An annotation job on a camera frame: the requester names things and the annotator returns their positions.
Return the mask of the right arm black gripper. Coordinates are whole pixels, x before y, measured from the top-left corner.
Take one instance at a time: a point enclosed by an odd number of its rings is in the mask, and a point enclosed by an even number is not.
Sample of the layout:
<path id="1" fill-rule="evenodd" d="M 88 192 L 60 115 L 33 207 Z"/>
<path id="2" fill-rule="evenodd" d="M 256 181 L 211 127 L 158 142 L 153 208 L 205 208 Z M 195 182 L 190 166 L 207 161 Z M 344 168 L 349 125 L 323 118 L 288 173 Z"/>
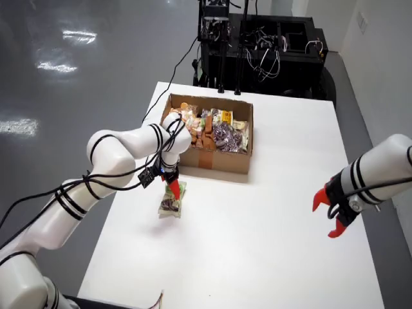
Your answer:
<path id="1" fill-rule="evenodd" d="M 328 233 L 329 238 L 338 238 L 346 230 L 358 213 L 350 206 L 348 199 L 344 197 L 344 192 L 341 185 L 341 175 L 334 175 L 325 187 L 316 192 L 313 198 L 312 211 L 315 212 L 320 204 L 329 205 L 327 217 L 328 219 L 336 218 L 335 229 Z"/>

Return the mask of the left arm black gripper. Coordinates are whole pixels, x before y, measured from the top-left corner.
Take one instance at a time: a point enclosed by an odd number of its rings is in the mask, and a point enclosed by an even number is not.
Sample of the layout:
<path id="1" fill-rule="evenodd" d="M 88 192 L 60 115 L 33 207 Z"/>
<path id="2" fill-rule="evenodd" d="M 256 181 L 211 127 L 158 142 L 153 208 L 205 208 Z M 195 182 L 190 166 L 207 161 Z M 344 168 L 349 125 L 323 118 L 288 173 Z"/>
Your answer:
<path id="1" fill-rule="evenodd" d="M 164 161 L 159 163 L 159 171 L 162 181 L 166 181 L 168 188 L 173 193 L 175 200 L 180 200 L 180 184 L 178 182 L 179 168 L 177 161 L 175 164 L 167 164 Z"/>

